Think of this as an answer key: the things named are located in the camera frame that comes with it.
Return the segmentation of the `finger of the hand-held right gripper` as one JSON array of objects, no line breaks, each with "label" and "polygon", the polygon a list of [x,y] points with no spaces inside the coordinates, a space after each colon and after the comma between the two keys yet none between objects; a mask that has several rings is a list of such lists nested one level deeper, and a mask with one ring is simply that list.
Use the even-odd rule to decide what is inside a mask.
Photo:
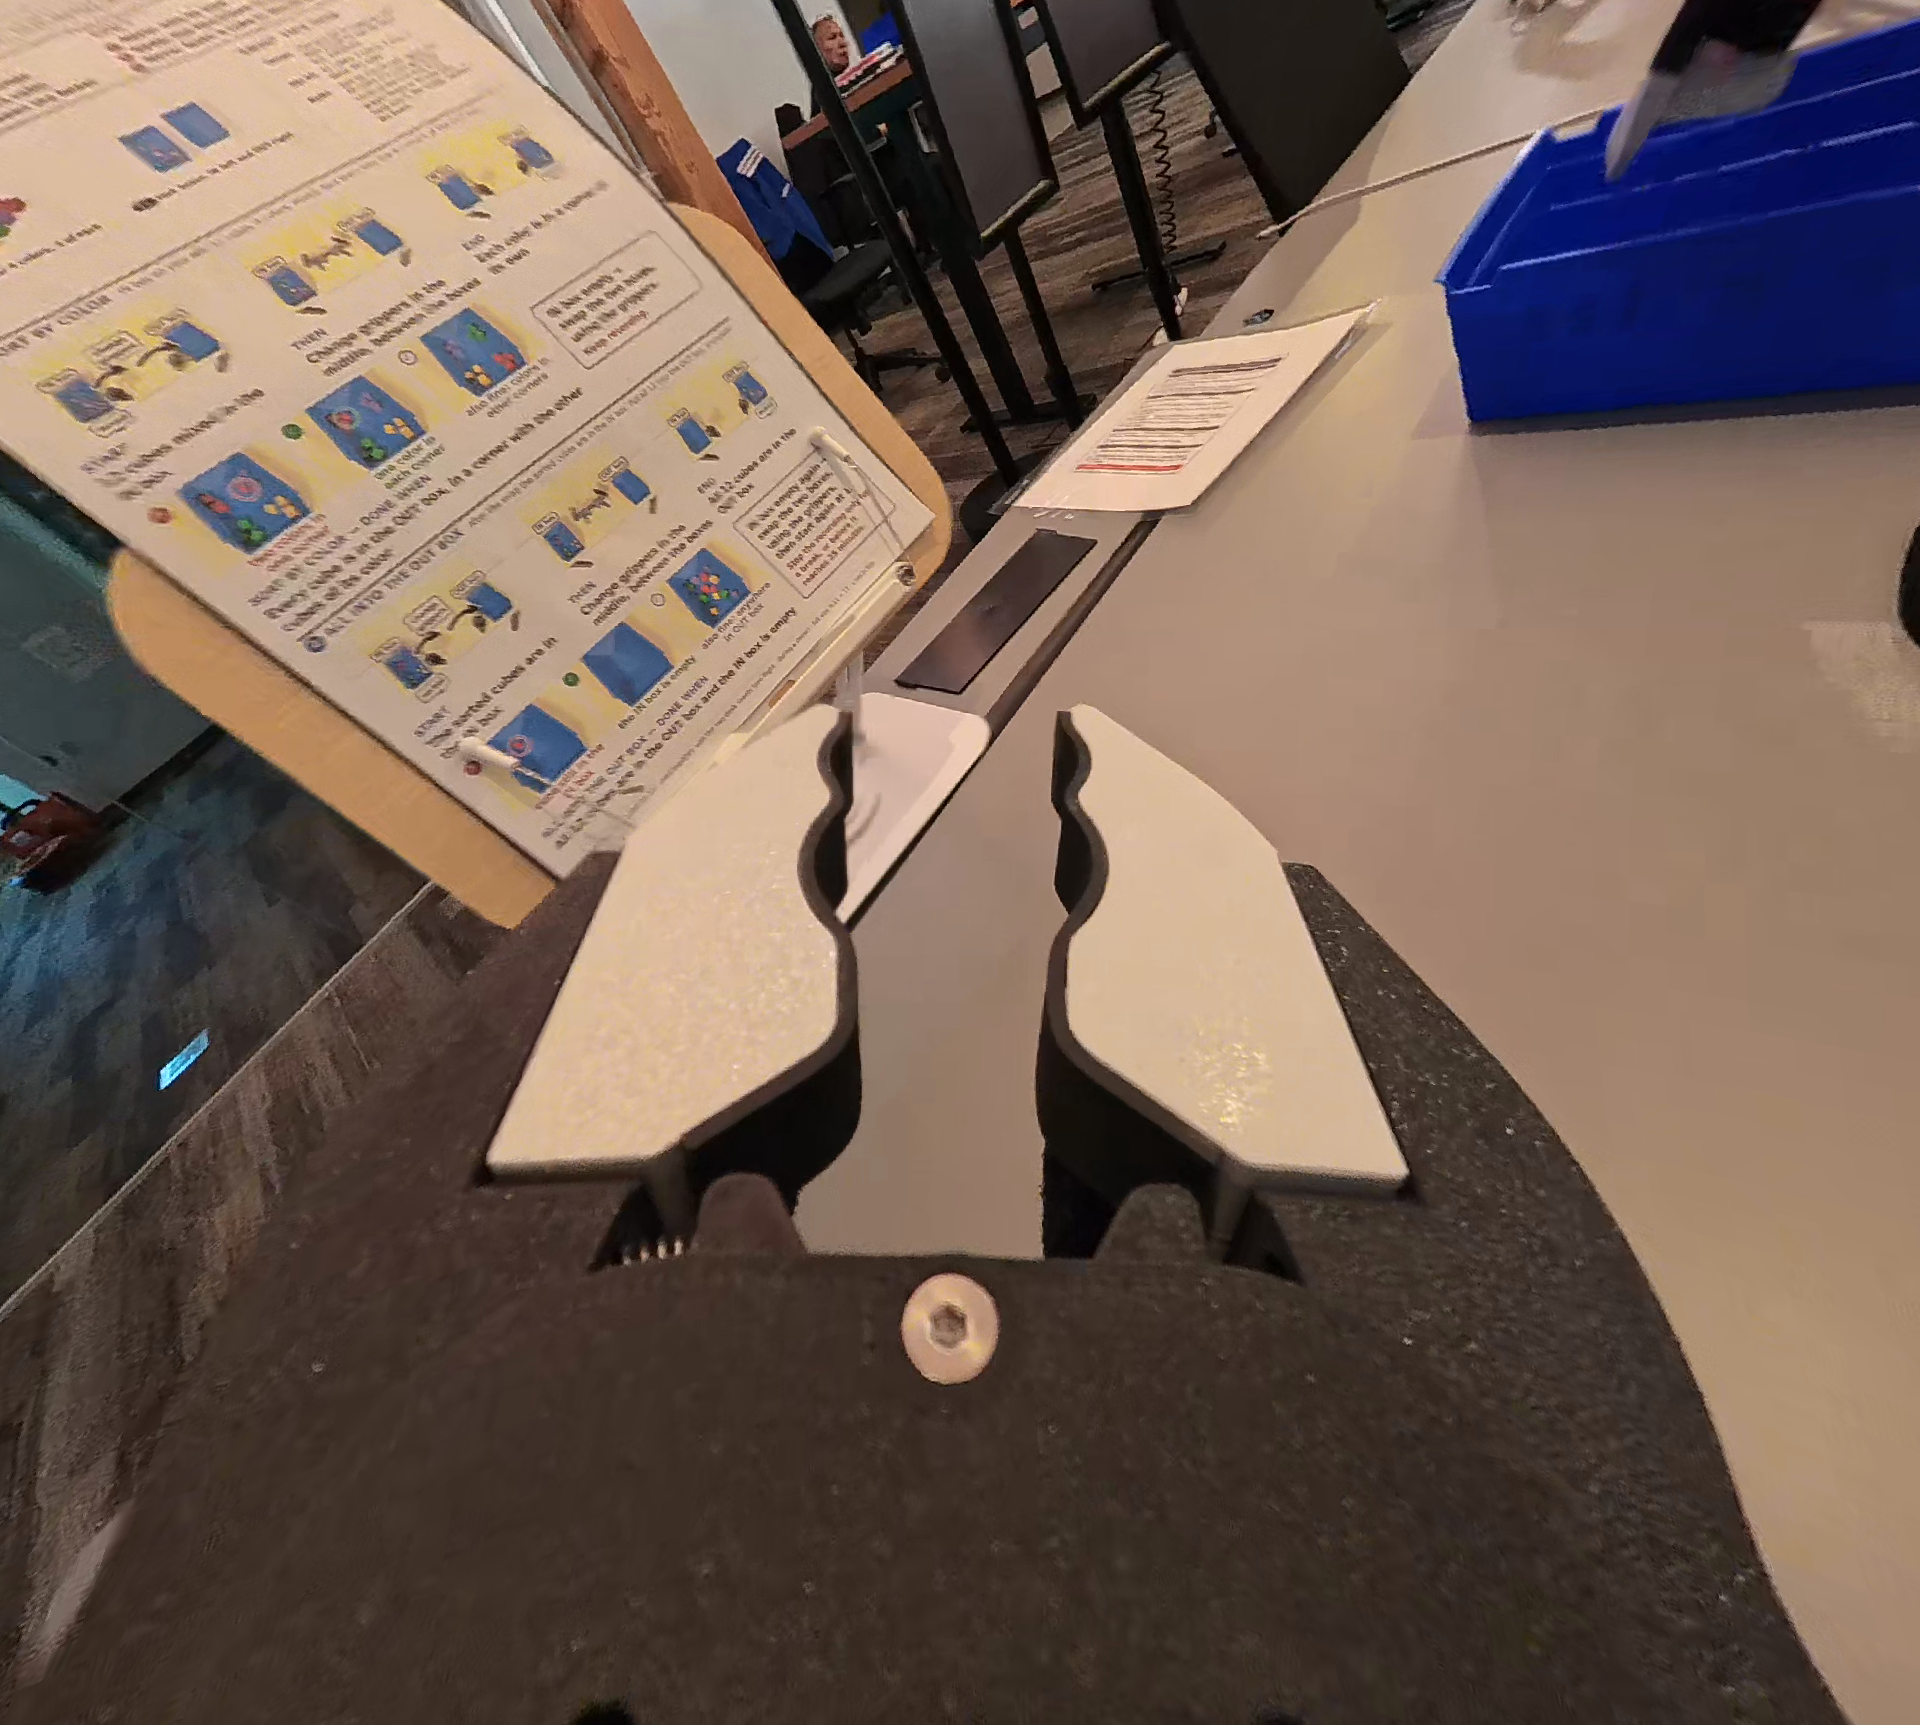
[{"label": "finger of the hand-held right gripper", "polygon": [[1740,120],[1774,104],[1795,71],[1795,52],[1740,54],[1704,49],[1682,71],[1653,71],[1617,109],[1603,144],[1603,177],[1624,177],[1644,138],[1664,125]]}]

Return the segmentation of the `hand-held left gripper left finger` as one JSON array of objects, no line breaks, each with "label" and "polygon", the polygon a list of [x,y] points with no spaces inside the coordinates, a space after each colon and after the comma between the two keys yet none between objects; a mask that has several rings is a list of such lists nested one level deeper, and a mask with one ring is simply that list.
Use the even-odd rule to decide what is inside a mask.
[{"label": "hand-held left gripper left finger", "polygon": [[853,723],[814,705],[628,833],[488,1178],[624,1186],[662,1234],[732,1172],[799,1202],[860,1120],[848,796]]}]

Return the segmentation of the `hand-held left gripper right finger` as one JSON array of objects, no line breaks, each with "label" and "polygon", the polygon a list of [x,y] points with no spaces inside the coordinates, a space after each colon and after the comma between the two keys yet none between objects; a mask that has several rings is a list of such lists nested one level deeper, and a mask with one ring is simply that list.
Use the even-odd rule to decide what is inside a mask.
[{"label": "hand-held left gripper right finger", "polygon": [[1413,1166],[1279,852],[1092,705],[1054,730],[1037,1120],[1079,1205],[1185,1191],[1211,1253],[1261,1193],[1399,1201]]}]

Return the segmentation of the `blue plastic bin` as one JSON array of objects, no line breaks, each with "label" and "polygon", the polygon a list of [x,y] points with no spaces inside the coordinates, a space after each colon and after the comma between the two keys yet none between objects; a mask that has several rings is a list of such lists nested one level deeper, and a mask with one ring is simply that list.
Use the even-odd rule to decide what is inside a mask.
[{"label": "blue plastic bin", "polygon": [[1750,115],[1539,131],[1440,272],[1474,423],[1917,391],[1917,22]]}]

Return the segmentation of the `white stand base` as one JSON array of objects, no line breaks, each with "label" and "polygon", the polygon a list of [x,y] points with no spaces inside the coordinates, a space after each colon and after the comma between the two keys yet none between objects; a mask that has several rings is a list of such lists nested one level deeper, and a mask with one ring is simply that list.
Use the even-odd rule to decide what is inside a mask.
[{"label": "white stand base", "polygon": [[991,743],[977,713],[863,693],[853,717],[853,794],[846,806],[846,890],[853,921]]}]

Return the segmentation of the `black desk inlay plate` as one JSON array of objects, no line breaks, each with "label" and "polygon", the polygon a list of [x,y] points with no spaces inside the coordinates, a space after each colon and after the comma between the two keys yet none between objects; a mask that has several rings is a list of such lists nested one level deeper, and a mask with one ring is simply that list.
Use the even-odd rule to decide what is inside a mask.
[{"label": "black desk inlay plate", "polygon": [[1088,534],[1031,531],[970,591],[956,618],[897,676],[908,693],[963,695],[977,670],[1042,609],[1098,549]]}]

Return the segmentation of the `wooden display board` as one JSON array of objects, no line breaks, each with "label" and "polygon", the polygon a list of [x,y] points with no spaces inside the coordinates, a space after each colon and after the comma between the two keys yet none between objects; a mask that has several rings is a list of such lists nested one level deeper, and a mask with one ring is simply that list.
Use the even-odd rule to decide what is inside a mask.
[{"label": "wooden display board", "polygon": [[[873,456],[928,508],[923,531],[908,547],[909,575],[897,600],[856,624],[860,639],[877,636],[936,575],[956,534],[950,498],[923,450],[830,347],[757,245],[699,208],[669,202],[669,215],[823,395],[853,420]],[[103,600],[119,639],[151,682],[472,916],[515,929],[556,890],[556,876],[144,560],[115,554]]]}]

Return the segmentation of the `paper in plastic sleeve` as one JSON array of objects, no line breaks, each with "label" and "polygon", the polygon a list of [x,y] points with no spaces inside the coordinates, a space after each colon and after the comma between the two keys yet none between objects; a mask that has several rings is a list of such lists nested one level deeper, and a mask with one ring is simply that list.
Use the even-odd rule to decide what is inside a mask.
[{"label": "paper in plastic sleeve", "polygon": [[1302,324],[1173,342],[1011,498],[1022,513],[1185,513],[1369,328],[1379,303]]}]

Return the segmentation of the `red floor machine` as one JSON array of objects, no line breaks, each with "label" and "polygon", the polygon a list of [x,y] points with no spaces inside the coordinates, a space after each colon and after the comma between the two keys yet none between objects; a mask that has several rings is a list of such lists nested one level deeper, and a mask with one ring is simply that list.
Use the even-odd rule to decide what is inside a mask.
[{"label": "red floor machine", "polygon": [[101,827],[91,806],[60,794],[3,801],[3,885],[33,881],[60,857],[76,855]]}]

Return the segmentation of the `printed instruction sheet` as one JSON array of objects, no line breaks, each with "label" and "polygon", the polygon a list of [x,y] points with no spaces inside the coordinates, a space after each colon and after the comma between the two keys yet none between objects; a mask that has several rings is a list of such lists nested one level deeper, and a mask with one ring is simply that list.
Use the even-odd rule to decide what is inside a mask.
[{"label": "printed instruction sheet", "polygon": [[3,0],[3,202],[3,450],[546,876],[835,708],[899,584],[814,427],[928,524],[441,0]]}]

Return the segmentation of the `blue jacket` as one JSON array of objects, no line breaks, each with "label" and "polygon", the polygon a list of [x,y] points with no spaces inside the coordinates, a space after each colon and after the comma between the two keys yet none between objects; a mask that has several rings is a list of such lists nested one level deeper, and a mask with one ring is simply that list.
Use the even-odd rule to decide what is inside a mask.
[{"label": "blue jacket", "polygon": [[734,138],[723,153],[714,156],[714,165],[726,180],[732,197],[738,201],[757,245],[775,263],[796,259],[799,252],[811,252],[825,263],[835,259],[835,247],[823,233],[807,197],[793,186],[784,171],[750,138]]}]

